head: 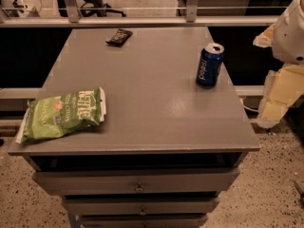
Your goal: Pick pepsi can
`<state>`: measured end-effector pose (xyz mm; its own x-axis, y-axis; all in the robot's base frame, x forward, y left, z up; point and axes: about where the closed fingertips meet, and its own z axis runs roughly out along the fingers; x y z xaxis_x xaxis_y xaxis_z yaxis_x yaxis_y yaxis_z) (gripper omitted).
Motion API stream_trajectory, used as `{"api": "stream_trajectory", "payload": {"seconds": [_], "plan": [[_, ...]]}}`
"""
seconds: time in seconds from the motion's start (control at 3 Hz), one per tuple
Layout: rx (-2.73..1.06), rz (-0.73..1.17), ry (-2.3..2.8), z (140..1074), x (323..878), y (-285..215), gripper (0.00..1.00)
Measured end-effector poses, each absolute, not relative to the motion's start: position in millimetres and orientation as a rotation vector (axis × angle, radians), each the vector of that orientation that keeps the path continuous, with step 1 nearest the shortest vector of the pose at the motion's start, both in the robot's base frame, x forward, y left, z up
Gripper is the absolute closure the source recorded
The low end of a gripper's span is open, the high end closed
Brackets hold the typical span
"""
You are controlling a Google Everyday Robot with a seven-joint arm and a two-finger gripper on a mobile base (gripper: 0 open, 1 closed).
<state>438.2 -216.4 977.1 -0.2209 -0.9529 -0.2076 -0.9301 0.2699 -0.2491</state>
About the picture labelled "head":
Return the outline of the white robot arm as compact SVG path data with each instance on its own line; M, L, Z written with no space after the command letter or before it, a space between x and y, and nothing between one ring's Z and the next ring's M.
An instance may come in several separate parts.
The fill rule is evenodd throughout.
M303 0L293 0L278 17L273 34L273 56L283 63L304 64Z

